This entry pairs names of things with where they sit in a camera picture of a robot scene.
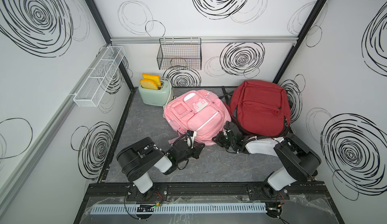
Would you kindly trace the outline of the pink backpack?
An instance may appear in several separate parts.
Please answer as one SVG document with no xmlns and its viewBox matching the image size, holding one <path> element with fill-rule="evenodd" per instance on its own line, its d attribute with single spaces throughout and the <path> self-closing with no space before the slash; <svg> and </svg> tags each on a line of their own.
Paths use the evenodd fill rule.
<svg viewBox="0 0 387 224">
<path fill-rule="evenodd" d="M 179 135 L 195 131 L 194 141 L 214 145 L 212 138 L 224 131 L 231 116 L 224 102 L 213 92 L 192 90 L 169 102 L 163 118 Z"/>
</svg>

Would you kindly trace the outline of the red and black backpack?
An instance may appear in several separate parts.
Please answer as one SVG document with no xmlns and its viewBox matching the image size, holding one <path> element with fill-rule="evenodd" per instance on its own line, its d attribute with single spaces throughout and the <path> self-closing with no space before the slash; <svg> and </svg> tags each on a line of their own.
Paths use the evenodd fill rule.
<svg viewBox="0 0 387 224">
<path fill-rule="evenodd" d="M 283 126 L 283 129 L 280 131 L 279 134 L 273 136 L 274 138 L 277 138 L 277 137 L 283 137 L 283 136 L 286 136 L 289 131 L 291 130 L 291 123 L 290 123 L 290 119 L 287 118 L 287 117 L 284 117 L 284 126 Z"/>
</svg>

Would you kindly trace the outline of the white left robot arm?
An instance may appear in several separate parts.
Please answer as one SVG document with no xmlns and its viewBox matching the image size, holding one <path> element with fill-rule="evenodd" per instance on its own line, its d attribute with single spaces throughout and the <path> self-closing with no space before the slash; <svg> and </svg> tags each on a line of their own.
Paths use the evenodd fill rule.
<svg viewBox="0 0 387 224">
<path fill-rule="evenodd" d="M 164 151 L 150 137 L 146 137 L 121 150 L 116 159 L 127 180 L 140 193 L 145 194 L 153 188 L 153 181 L 148 174 L 151 168 L 158 169 L 164 175 L 183 170 L 179 165 L 188 163 L 191 158 L 199 159 L 204 147 L 205 144 L 184 134 L 177 137 L 171 147 Z"/>
</svg>

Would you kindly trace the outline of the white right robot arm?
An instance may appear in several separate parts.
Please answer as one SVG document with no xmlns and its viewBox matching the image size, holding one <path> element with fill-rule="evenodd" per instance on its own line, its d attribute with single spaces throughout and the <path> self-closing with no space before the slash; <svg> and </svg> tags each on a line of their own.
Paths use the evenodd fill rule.
<svg viewBox="0 0 387 224">
<path fill-rule="evenodd" d="M 277 157 L 282 167 L 271 173 L 261 185 L 266 199 L 274 199 L 294 182 L 311 181 L 317 175 L 321 159 L 309 146 L 291 131 L 284 136 L 248 136 L 238 127 L 227 122 L 224 130 L 212 138 L 220 147 L 232 149 L 232 153 L 264 154 Z"/>
</svg>

